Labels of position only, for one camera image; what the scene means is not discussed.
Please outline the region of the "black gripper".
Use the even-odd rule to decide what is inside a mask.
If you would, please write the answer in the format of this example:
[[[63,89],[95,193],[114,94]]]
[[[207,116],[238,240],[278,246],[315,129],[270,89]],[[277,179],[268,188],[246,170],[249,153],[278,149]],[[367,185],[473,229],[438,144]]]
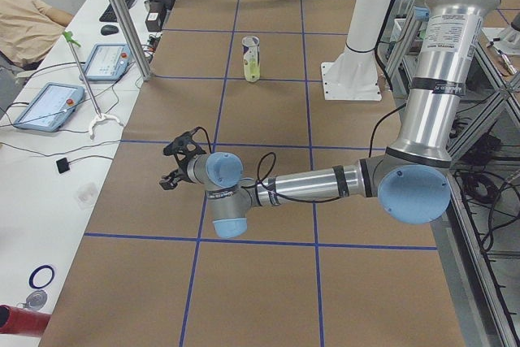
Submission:
[[[195,167],[197,160],[200,158],[199,154],[193,156],[174,156],[178,167],[173,171],[173,174],[162,176],[159,185],[163,190],[173,190],[181,181],[189,183],[200,183],[196,176]]]

